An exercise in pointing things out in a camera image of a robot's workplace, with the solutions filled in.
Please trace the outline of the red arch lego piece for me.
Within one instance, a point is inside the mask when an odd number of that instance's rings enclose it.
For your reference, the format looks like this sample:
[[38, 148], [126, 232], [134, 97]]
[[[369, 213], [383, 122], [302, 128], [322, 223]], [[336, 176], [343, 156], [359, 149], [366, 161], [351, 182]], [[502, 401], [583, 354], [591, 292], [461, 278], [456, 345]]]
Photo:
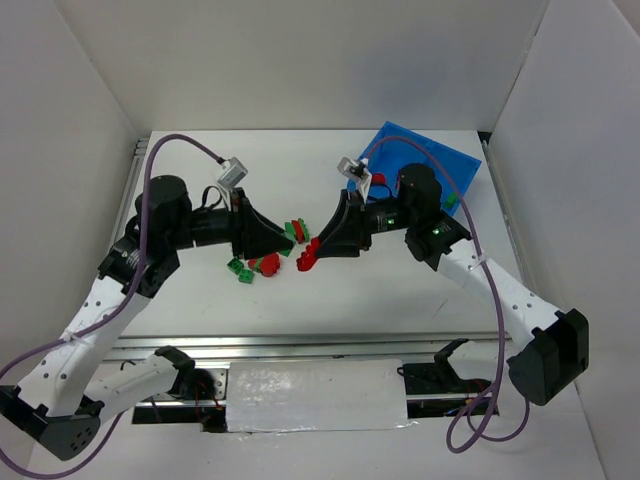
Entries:
[[373, 185], [385, 185], [386, 184], [386, 178], [382, 173], [375, 173], [375, 174], [372, 175], [371, 183]]

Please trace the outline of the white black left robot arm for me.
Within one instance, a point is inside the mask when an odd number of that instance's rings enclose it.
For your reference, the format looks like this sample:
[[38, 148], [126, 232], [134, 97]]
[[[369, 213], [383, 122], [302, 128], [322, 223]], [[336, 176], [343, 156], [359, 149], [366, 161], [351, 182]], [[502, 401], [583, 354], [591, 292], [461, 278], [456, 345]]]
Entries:
[[69, 332], [17, 385], [1, 389], [2, 415], [62, 461], [78, 456], [103, 423], [137, 403], [186, 392], [195, 362], [171, 346], [107, 378], [94, 377], [123, 330], [179, 268], [179, 251], [228, 244], [236, 257], [253, 259], [293, 246], [240, 188], [228, 207], [193, 208], [181, 178], [157, 176], [135, 208]]

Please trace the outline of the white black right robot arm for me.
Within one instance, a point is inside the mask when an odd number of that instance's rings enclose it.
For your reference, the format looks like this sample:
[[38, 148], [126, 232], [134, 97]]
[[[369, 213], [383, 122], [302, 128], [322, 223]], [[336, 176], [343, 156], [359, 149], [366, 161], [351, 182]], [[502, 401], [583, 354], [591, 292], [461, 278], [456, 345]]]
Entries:
[[368, 250], [378, 233], [402, 230], [413, 257], [444, 275], [473, 298], [499, 306], [506, 333], [518, 347], [508, 359], [509, 378], [528, 401], [544, 406], [589, 364], [589, 323], [541, 299], [493, 260], [479, 254], [474, 234], [441, 207], [442, 186], [432, 168], [403, 167], [394, 196], [368, 201], [372, 175], [366, 165], [343, 158], [339, 172], [354, 181], [315, 240], [315, 259], [353, 258]]

